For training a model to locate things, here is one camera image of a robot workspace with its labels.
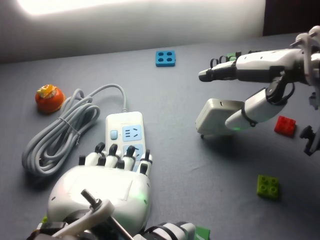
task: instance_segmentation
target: robotic hand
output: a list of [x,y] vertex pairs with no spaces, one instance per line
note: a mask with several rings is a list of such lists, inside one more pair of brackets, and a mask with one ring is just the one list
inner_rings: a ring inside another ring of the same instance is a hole
[[[292,47],[272,51],[255,52],[239,56],[234,61],[218,64],[199,73],[199,80],[235,80],[270,83],[249,97],[244,105],[225,121],[233,131],[254,127],[277,115],[295,91],[295,82],[310,85],[315,92],[309,97],[310,104],[320,107],[320,26],[308,33],[299,34]],[[291,92],[284,96],[286,85],[292,84]],[[320,127],[313,133],[311,126],[304,129],[301,138],[308,139],[304,150],[309,156],[320,149]]]
[[[33,232],[28,240],[55,240],[57,238],[62,240],[110,240],[118,237],[122,237],[124,240],[194,240],[196,227],[187,222],[162,223],[132,237],[112,217],[115,206],[111,201],[108,199],[95,199],[86,189],[81,194],[90,203],[89,212],[71,224],[55,229],[56,231],[53,234],[48,234],[53,230],[48,226],[50,224],[52,226],[53,223],[43,223],[44,226],[40,224],[40,228]],[[116,235],[110,237],[106,233],[106,227],[102,228],[100,235],[96,235],[97,229],[95,228],[101,223],[110,226]]]
[[150,211],[148,177],[153,158],[147,150],[140,159],[137,171],[133,172],[136,162],[134,146],[127,149],[122,159],[116,144],[110,147],[108,153],[102,151],[104,148],[105,144],[99,143],[87,157],[79,156],[79,165],[58,180],[48,201],[48,221],[70,224],[84,216],[89,204],[80,192],[87,189],[102,201],[109,200],[114,206],[112,217],[134,236],[146,226]]

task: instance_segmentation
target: gray tablecloth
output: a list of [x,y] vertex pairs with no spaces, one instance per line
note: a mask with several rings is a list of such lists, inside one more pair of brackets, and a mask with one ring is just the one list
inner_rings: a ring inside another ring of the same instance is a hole
[[[46,213],[59,177],[105,140],[105,118],[118,113],[122,97],[107,89],[94,97],[97,124],[81,136],[67,163],[50,181],[26,178],[21,154],[28,141],[59,113],[42,115],[36,90],[54,84],[70,96],[110,83],[120,84],[130,111],[143,114],[145,142],[153,154],[152,207],[147,226],[190,221],[211,229],[212,240],[311,240],[320,238],[320,152],[307,156],[299,138],[307,125],[318,128],[319,113],[309,106],[311,87],[296,92],[281,115],[295,119],[295,138],[274,132],[275,117],[234,137],[201,139],[195,120],[210,98],[244,101],[266,84],[198,80],[211,58],[230,52],[286,48],[296,34],[236,43],[169,47],[176,66],[155,66],[155,49],[0,65],[1,239],[24,239]],[[279,177],[282,201],[256,195],[258,174]]]

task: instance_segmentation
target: bright light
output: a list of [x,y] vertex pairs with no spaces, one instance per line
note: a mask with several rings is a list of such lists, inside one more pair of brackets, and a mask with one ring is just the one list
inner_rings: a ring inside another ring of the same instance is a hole
[[136,0],[17,0],[27,13],[43,15]]

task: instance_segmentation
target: orange fruit toy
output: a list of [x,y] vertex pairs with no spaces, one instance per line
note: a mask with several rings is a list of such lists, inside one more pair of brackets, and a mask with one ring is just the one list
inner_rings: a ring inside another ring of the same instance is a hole
[[47,84],[39,88],[35,94],[35,101],[39,111],[50,114],[58,111],[62,104],[64,103],[66,97],[64,93],[53,86],[52,84]]

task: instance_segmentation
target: white wall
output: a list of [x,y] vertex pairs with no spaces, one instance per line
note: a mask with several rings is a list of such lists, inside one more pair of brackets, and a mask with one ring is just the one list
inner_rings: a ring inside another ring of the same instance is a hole
[[265,0],[136,0],[30,15],[1,0],[0,63],[256,37],[264,13]]

